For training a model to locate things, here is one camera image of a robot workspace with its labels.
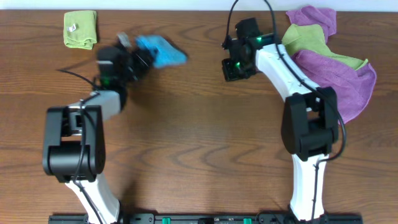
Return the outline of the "blue microfiber cloth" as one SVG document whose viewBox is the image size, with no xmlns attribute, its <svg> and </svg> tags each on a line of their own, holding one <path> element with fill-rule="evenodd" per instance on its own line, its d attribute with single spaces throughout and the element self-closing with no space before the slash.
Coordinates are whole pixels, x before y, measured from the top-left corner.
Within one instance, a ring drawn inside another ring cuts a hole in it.
<svg viewBox="0 0 398 224">
<path fill-rule="evenodd" d="M 175 48 L 161 35 L 139 35 L 135 38 L 138 48 L 148 50 L 154 58 L 153 66 L 157 69 L 183 65 L 188 57 L 185 53 Z"/>
</svg>

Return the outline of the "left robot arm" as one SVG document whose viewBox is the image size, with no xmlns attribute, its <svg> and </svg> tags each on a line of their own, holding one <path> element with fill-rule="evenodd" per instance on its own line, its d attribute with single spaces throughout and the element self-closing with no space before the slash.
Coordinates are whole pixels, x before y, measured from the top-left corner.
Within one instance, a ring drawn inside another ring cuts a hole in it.
<svg viewBox="0 0 398 224">
<path fill-rule="evenodd" d="M 143 78 L 154 63 L 150 50 L 105 47 L 96 56 L 99 75 L 88 83 L 91 93 L 46 113 L 42 165 L 78 197 L 85 213 L 51 215 L 49 223 L 130 223 L 109 188 L 104 122 L 124 109 L 128 85 Z"/>
</svg>

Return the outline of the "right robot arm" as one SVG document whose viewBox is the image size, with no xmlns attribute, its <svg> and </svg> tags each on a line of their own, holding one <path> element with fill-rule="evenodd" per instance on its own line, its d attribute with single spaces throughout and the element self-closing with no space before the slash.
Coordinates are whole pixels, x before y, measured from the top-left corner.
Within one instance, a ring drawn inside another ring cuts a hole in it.
<svg viewBox="0 0 398 224">
<path fill-rule="evenodd" d="M 338 139 L 336 93 L 311 81 L 273 36 L 227 37 L 222 61 L 227 81 L 262 72 L 284 101 L 281 137 L 294 164 L 290 211 L 297 223 L 326 223 L 323 179 L 331 147 Z"/>
</svg>

